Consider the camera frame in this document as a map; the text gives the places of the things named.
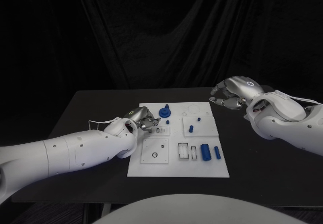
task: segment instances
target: robotic hand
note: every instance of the robotic hand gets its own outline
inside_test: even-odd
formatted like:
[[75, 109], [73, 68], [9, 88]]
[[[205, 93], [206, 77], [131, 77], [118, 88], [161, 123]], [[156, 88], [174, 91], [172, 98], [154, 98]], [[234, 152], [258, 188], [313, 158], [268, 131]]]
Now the robotic hand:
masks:
[[115, 118], [104, 131], [88, 130], [55, 139], [0, 147], [0, 204], [26, 185], [53, 175], [89, 168], [137, 148], [138, 128], [157, 124], [148, 108], [138, 107]]
[[[210, 97], [209, 101], [232, 110], [247, 105], [244, 118], [262, 138], [280, 138], [297, 148], [323, 155], [323, 104], [293, 97], [278, 90], [264, 93], [259, 84], [244, 76], [225, 79], [210, 94], [219, 89], [228, 99]], [[293, 98], [317, 105], [303, 108]]]

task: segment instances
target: dark table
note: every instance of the dark table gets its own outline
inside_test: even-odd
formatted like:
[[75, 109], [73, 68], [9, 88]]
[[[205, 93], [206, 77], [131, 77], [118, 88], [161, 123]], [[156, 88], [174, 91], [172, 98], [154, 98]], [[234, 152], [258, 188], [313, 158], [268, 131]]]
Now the dark table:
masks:
[[[202, 102], [209, 88], [76, 92], [49, 138], [88, 130], [88, 120], [121, 117], [138, 103]], [[323, 206], [323, 156], [280, 139], [262, 139], [232, 111], [210, 105], [231, 178], [127, 177], [130, 158], [24, 187], [13, 202], [133, 203], [167, 194], [209, 194], [264, 206]]]

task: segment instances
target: blue object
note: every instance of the blue object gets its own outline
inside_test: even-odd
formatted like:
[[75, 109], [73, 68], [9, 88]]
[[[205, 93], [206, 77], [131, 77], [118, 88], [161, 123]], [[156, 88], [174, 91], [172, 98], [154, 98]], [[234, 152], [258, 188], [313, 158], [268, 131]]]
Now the blue object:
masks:
[[213, 150], [215, 150], [216, 159], [221, 160], [221, 152], [219, 152], [218, 146], [213, 148]]
[[210, 149], [208, 144], [200, 145], [200, 152], [202, 152], [202, 158], [205, 161], [209, 161], [212, 159], [210, 157]]
[[166, 104], [164, 108], [160, 109], [160, 116], [167, 118], [170, 116], [170, 106]]

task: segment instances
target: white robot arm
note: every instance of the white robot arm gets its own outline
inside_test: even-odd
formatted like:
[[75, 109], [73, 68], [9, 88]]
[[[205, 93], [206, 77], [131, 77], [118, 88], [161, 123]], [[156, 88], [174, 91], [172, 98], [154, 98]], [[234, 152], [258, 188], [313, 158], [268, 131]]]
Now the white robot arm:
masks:
[[[259, 84], [241, 76], [225, 79], [210, 94], [222, 89], [226, 100], [210, 97], [210, 101], [232, 110], [247, 105], [244, 118], [251, 122], [257, 134], [272, 140], [280, 138], [319, 155], [323, 155], [323, 105], [313, 100], [296, 98], [274, 91], [264, 93]], [[301, 107], [293, 100], [317, 105]]]
[[55, 139], [0, 147], [0, 204], [26, 185], [53, 175], [125, 158], [137, 148], [138, 128], [159, 124], [147, 107], [115, 118], [104, 131], [88, 130]]

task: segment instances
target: black backdrop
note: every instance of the black backdrop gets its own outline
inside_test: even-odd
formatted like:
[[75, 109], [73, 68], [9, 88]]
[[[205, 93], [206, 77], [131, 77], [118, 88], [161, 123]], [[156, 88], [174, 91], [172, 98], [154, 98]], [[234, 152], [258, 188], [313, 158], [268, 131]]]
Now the black backdrop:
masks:
[[244, 75], [323, 101], [322, 11], [319, 0], [1, 1], [0, 144], [46, 138], [78, 90]]

